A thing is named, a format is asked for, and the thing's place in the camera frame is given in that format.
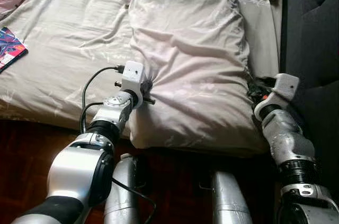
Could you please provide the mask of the colourful comic book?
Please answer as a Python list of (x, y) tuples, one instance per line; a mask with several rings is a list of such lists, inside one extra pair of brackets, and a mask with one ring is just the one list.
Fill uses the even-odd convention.
[(0, 73), (28, 53), (24, 43), (9, 28), (0, 29)]

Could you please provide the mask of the bed with beige leaf sheet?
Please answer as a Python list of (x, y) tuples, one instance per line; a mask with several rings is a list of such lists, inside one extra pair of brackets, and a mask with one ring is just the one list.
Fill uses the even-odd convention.
[[(273, 52), (271, 24), (250, 27), (263, 0), (239, 0), (248, 61)], [(0, 120), (74, 129), (80, 96), (98, 69), (140, 61), (129, 45), (128, 2), (123, 0), (25, 0), (0, 20), (29, 53), (0, 73)]]

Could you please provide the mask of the beige pillow with pink edge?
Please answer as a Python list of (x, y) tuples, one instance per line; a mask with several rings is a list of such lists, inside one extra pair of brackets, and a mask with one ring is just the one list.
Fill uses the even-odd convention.
[(130, 47), (155, 103), (128, 122), (134, 147), (250, 157), (268, 151), (253, 121), (239, 0), (128, 0)]

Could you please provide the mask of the silver right robot leg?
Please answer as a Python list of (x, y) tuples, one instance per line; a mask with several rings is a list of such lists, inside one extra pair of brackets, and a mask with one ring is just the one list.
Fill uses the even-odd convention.
[(226, 171), (215, 171), (213, 184), (213, 224), (253, 224), (235, 176)]

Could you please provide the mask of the dark grey upholstered sofa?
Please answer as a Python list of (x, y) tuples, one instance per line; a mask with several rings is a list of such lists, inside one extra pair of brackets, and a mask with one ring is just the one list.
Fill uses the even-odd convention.
[(300, 80), (291, 110), (332, 197), (339, 189), (338, 11), (338, 0), (283, 0), (281, 69)]

